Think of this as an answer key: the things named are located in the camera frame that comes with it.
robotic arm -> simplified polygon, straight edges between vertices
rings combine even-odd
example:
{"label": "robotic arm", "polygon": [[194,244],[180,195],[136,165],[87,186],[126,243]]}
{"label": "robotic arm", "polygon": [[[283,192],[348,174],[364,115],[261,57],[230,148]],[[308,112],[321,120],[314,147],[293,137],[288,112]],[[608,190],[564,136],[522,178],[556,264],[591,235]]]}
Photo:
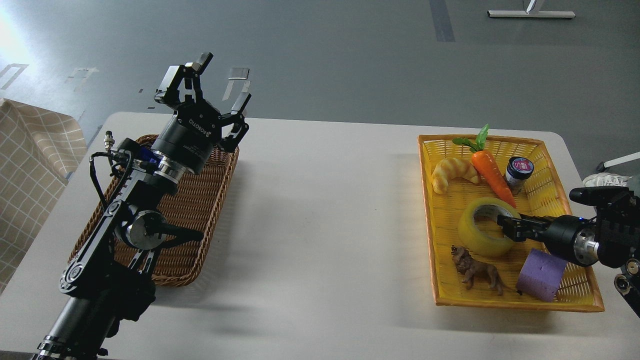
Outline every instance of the robotic arm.
{"label": "robotic arm", "polygon": [[569,198],[594,206],[596,217],[571,215],[522,219],[498,215],[498,225],[514,241],[541,241],[549,252],[579,266],[596,262],[620,268],[614,285],[640,317],[640,198],[628,188],[576,188]]}
{"label": "robotic arm", "polygon": [[[136,321],[155,301],[151,279],[162,249],[200,241],[199,231],[167,223],[157,210],[164,194],[175,195],[185,172],[199,174],[218,147],[233,152],[249,129],[243,111],[251,95],[242,93],[222,115],[202,97],[200,75],[211,53],[196,62],[169,67],[154,99],[173,109],[173,117],[151,150],[125,139],[117,152],[108,132],[107,152],[90,158],[90,174],[104,210],[92,234],[60,277],[60,291],[71,298],[33,359],[95,359],[107,355],[102,342],[118,332],[123,319]],[[180,101],[179,86],[192,90]],[[233,125],[222,137],[222,128]],[[93,159],[107,157],[119,178],[106,199],[95,176]],[[167,236],[175,236],[166,241]],[[137,249],[129,266],[114,260],[116,238]]]}

yellow plastic basket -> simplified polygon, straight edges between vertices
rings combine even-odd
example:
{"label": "yellow plastic basket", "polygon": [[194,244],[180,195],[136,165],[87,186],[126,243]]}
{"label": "yellow plastic basket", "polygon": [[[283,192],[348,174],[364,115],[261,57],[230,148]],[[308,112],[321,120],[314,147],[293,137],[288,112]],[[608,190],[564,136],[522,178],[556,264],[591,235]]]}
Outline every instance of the yellow plastic basket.
{"label": "yellow plastic basket", "polygon": [[[458,238],[458,221],[467,204],[478,197],[495,197],[484,182],[473,184],[462,178],[449,183],[446,194],[433,191],[431,173],[435,165],[444,158],[470,160],[472,153],[467,146],[455,145],[453,138],[475,135],[420,135],[418,145],[422,166],[424,209],[427,222],[427,241],[431,265],[431,286],[436,305],[498,307],[506,309],[548,310],[548,311],[604,311],[600,289],[591,267],[582,268],[569,263],[553,302],[516,292],[515,284],[527,255],[532,248],[546,251],[544,244],[527,240],[516,243],[499,258],[486,258],[478,254],[474,259],[497,267],[506,288],[498,296],[489,289],[488,282],[478,279],[474,287],[466,289],[461,282],[463,276],[456,271],[451,259],[451,245],[462,246]],[[534,163],[534,173],[525,182],[523,190],[515,196],[517,210],[534,216],[571,214],[569,202],[558,178],[551,157],[544,142],[535,139],[506,136],[489,136],[485,149],[490,151],[504,173],[512,156],[522,156]],[[500,232],[497,224],[482,224],[481,229]]]}

white sneaker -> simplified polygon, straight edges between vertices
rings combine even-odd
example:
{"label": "white sneaker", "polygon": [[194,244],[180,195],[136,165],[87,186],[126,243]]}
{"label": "white sneaker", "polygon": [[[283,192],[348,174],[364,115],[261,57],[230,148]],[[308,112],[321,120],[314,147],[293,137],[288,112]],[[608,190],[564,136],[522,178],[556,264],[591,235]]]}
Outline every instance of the white sneaker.
{"label": "white sneaker", "polygon": [[591,186],[626,186],[630,176],[621,176],[610,172],[600,172],[589,175],[582,180],[582,184],[587,187]]}

jar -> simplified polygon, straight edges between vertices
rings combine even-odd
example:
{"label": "jar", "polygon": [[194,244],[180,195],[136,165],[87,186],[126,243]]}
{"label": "jar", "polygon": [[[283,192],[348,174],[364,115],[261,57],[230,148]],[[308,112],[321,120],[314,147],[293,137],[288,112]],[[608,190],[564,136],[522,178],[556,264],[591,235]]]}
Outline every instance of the jar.
{"label": "jar", "polygon": [[509,159],[507,170],[504,172],[504,180],[509,185],[511,193],[517,195],[522,191],[524,182],[533,174],[533,163],[527,158],[513,156]]}

jar lid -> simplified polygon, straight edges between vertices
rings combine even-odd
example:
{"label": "jar lid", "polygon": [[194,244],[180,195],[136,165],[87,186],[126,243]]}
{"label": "jar lid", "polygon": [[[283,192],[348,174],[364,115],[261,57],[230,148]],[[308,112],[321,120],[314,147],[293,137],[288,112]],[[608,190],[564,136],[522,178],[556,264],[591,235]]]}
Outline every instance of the jar lid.
{"label": "jar lid", "polygon": [[527,158],[521,158],[514,156],[509,159],[509,165],[507,166],[509,175],[519,180],[528,179],[533,173],[533,163]]}

